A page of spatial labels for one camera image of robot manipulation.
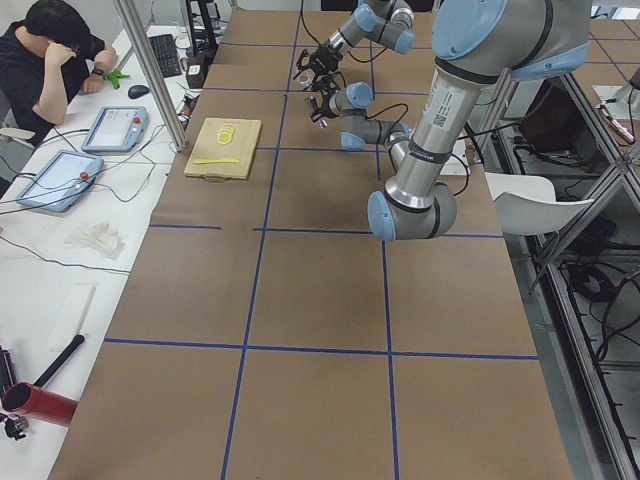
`green object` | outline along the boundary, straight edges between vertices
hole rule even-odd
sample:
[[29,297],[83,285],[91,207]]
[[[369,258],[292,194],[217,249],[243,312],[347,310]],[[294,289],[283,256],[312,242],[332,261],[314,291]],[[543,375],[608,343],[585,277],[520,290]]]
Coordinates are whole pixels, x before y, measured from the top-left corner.
[[120,88],[120,79],[130,78],[130,77],[131,77],[130,75],[125,75],[119,69],[114,68],[113,71],[109,75],[107,75],[107,80],[111,82],[111,85],[113,85],[114,90],[117,90]]

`white wall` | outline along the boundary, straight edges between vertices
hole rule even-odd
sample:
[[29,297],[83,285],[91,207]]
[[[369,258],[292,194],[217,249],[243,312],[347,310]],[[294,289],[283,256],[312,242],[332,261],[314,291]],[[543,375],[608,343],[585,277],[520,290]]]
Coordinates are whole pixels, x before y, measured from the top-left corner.
[[[94,34],[104,40],[113,41],[122,30],[113,0],[65,1],[80,12]],[[149,20],[153,3],[156,24],[171,25],[174,22],[182,24],[180,1],[182,0],[135,0],[135,5],[143,23],[146,24]],[[4,32],[11,22],[23,19],[31,3],[28,0],[1,0],[0,30]],[[216,3],[222,18],[228,20],[231,14],[228,0],[216,0]],[[238,0],[238,6],[248,10],[298,10],[300,0]],[[305,9],[320,10],[320,0],[305,0]]]

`tablet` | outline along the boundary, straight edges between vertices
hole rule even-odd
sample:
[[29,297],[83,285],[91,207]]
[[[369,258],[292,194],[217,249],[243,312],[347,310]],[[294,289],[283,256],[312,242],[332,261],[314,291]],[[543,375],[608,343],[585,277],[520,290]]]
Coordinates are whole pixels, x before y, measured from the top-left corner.
[[147,117],[144,107],[102,107],[82,150],[103,155],[130,151],[142,138]]
[[95,182],[104,161],[97,155],[61,150],[30,179],[16,202],[32,208],[64,212]]

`wristwatch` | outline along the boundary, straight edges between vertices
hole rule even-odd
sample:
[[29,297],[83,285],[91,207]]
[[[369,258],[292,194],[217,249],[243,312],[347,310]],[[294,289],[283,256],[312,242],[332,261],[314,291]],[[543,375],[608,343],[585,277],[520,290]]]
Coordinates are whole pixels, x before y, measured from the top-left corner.
[[91,71],[91,75],[100,75],[103,79],[107,78],[107,75],[104,73],[104,70],[98,67],[94,67]]

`black hair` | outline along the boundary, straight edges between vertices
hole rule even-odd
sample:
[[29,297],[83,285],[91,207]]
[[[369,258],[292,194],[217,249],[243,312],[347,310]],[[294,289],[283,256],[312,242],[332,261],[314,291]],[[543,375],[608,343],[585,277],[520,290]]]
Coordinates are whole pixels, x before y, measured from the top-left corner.
[[24,24],[32,35],[48,37],[74,49],[92,49],[93,37],[87,23],[63,0],[38,0],[29,8]]

